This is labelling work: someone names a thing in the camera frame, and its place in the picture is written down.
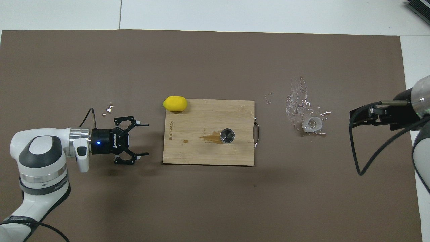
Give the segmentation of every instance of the yellow lemon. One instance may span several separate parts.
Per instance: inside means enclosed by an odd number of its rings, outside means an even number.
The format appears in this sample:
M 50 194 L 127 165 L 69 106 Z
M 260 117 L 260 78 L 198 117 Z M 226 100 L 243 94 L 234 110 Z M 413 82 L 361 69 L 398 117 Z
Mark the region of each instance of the yellow lemon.
M 187 100 L 182 96 L 170 96 L 164 100 L 163 106 L 171 112 L 179 112 L 187 108 Z

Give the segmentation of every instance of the brown mat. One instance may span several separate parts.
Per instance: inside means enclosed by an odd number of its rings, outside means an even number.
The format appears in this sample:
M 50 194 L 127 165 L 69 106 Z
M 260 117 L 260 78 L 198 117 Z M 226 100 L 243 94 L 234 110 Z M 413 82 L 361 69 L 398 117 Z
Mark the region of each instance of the brown mat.
M 300 137 L 288 120 L 290 80 L 300 76 L 309 101 L 332 112 L 327 137 Z M 132 130 L 130 141 L 150 156 L 117 166 L 113 155 L 94 155 L 86 174 L 68 161 L 71 195 L 45 222 L 71 241 L 421 240 L 410 138 L 359 177 L 347 131 L 351 109 L 405 89 L 399 37 L 3 31 L 0 87 L 1 218 L 21 202 L 12 136 L 76 127 L 94 107 L 99 128 L 127 115 L 149 123 Z M 254 100 L 255 166 L 162 164 L 162 102 L 173 95 Z M 103 118 L 110 102 L 112 114 Z M 392 135 L 388 127 L 356 129 L 362 166 Z M 58 235 L 39 228 L 31 239 Z

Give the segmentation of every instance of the white tabletop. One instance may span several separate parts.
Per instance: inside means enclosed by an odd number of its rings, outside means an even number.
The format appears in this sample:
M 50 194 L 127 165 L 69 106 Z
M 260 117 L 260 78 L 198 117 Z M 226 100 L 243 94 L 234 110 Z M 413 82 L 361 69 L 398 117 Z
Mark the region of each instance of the white tabletop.
M 399 35 L 406 88 L 411 88 L 416 81 L 430 75 L 430 25 L 407 9 L 405 3 L 403 0 L 0 0 L 0 30 L 120 28 Z M 424 242 L 430 242 L 430 194 L 417 176 L 416 181 L 422 237 Z

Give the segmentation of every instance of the metal handle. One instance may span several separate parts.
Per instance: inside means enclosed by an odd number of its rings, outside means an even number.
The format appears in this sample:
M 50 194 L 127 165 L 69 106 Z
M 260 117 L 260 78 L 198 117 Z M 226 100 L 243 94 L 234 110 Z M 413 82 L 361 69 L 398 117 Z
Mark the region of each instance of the metal handle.
M 260 140 L 260 126 L 257 123 L 257 118 L 254 117 L 254 126 L 257 126 L 257 141 L 254 141 L 254 149 L 257 147 L 258 141 Z

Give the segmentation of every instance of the liquid stain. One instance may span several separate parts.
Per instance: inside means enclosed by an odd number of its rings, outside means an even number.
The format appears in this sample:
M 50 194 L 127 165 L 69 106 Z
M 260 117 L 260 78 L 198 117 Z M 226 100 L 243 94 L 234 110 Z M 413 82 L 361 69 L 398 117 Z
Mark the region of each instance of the liquid stain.
M 106 111 L 107 111 L 107 113 L 108 114 L 111 114 L 112 113 L 112 108 L 113 108 L 114 106 L 113 106 L 113 104 L 112 103 L 110 103 L 109 104 L 109 107 L 108 108 L 106 108 Z
M 270 98 L 269 98 L 269 99 L 267 99 L 267 96 L 268 96 L 268 95 L 269 95 L 269 96 L 270 96 L 270 95 L 273 95 L 273 93 L 269 93 L 269 94 L 267 94 L 267 95 L 265 95 L 265 96 L 264 96 L 264 99 L 266 99 L 266 104 L 270 104 L 270 103 L 272 103 L 272 101 L 271 101 L 271 100 L 269 100 Z
M 222 144 L 223 142 L 221 141 L 220 133 L 221 131 L 212 132 L 212 135 L 205 135 L 205 136 L 201 136 L 200 138 L 215 144 Z
M 306 133 L 302 128 L 303 120 L 313 116 L 322 116 L 322 121 L 328 119 L 328 115 L 331 114 L 330 111 L 320 112 L 320 107 L 314 108 L 310 101 L 307 91 L 306 81 L 303 77 L 292 78 L 291 79 L 291 92 L 287 97 L 286 101 L 286 114 L 290 119 L 291 125 L 301 133 L 301 136 L 314 134 L 318 136 L 325 137 L 327 134 L 323 133 L 321 130 Z

